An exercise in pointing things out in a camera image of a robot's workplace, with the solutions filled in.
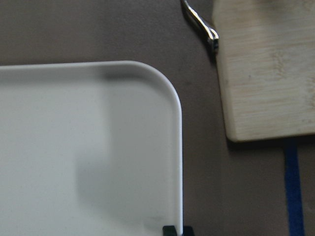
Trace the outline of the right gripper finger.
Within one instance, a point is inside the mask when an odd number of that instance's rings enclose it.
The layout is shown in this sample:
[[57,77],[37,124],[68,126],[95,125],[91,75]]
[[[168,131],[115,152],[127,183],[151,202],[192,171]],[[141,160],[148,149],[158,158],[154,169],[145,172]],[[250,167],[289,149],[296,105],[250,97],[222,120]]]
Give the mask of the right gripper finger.
[[175,226],[163,226],[162,227],[162,235],[163,236],[176,236],[176,228]]

